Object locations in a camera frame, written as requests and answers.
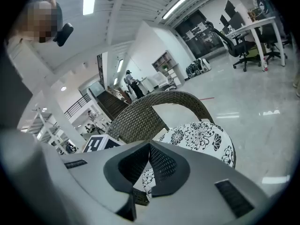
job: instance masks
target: glossy floor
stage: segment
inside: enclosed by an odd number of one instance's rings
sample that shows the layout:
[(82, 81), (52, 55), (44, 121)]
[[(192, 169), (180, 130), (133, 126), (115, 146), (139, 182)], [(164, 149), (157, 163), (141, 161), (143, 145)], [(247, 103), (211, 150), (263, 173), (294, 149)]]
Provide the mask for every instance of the glossy floor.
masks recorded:
[[(211, 71), (179, 89), (199, 99), (210, 98), (202, 102), (231, 137), (236, 169), (268, 195), (286, 184), (299, 147), (300, 98), (293, 88), (292, 50), (286, 48), (285, 52), (289, 57), (286, 66), (274, 59), (268, 72), (254, 63), (249, 63), (247, 72), (242, 65), (233, 69), (237, 59), (224, 54), (210, 61)], [(155, 110), (170, 128), (197, 121), (180, 105), (159, 105)]]

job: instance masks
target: wicker chair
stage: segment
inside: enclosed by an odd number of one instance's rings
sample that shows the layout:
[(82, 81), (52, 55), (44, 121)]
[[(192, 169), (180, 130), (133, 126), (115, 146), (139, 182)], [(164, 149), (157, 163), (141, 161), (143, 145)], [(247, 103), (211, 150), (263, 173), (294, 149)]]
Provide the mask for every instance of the wicker chair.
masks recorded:
[(197, 118), (208, 119), (214, 123), (203, 103), (194, 95), (182, 91), (163, 91), (146, 95), (129, 105), (112, 122), (107, 134), (126, 143), (152, 139), (163, 128), (168, 126), (152, 108), (154, 105), (173, 103), (190, 109)]

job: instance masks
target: white office chair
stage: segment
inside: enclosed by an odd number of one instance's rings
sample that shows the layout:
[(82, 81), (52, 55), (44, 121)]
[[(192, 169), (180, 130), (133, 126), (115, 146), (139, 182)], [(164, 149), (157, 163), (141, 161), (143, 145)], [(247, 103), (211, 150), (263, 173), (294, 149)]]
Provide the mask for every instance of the white office chair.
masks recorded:
[(153, 75), (153, 79), (158, 83), (158, 87), (162, 88), (164, 86), (169, 86), (165, 91), (168, 91), (170, 89), (175, 89), (176, 85), (172, 79), (171, 76), (165, 76), (161, 72), (157, 72), (155, 75)]

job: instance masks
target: black office chair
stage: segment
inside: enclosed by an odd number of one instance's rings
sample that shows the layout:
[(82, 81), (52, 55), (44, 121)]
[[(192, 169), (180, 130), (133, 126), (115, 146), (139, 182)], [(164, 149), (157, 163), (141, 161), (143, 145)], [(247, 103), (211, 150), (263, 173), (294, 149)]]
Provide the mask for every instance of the black office chair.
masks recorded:
[(217, 29), (214, 28), (214, 25), (209, 22), (206, 21), (206, 25), (208, 25), (209, 29), (215, 33), (217, 33), (224, 41), (225, 45), (228, 47), (228, 52), (230, 55), (232, 55), (233, 57), (238, 57), (238, 56), (243, 56), (242, 59), (240, 59), (238, 62), (236, 62), (235, 64), (233, 64), (233, 68), (236, 69), (236, 65), (240, 64), (240, 63), (244, 63), (244, 72), (247, 71), (247, 61), (256, 61), (259, 62), (258, 66), (261, 66), (260, 63), (260, 57), (259, 55), (254, 56), (254, 57), (246, 57), (247, 55), (249, 55), (249, 49), (254, 47), (256, 45), (255, 42), (249, 42), (245, 40), (245, 36), (246, 34), (243, 35), (236, 35), (233, 37), (233, 39), (236, 40), (237, 44), (234, 45), (233, 42), (227, 38), (224, 34), (222, 34), (221, 32), (219, 32)]
[(271, 52), (266, 52), (263, 55), (268, 56), (266, 59), (266, 63), (269, 64), (269, 60), (274, 57), (281, 58), (280, 52), (275, 52), (274, 47), (278, 49), (278, 47), (275, 45), (277, 43), (276, 34), (273, 29), (272, 24), (266, 24), (262, 26), (262, 32), (259, 30), (259, 28), (255, 28), (255, 31), (257, 33), (257, 36), (261, 43), (267, 44), (267, 48), (271, 50)]

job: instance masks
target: potted plant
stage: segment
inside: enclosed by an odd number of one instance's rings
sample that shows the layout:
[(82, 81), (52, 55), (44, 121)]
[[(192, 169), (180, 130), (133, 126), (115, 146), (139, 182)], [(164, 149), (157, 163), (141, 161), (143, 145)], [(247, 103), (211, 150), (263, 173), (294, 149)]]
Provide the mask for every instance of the potted plant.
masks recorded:
[(167, 66), (167, 65), (163, 65), (163, 69), (164, 69), (165, 71), (168, 71), (168, 66)]

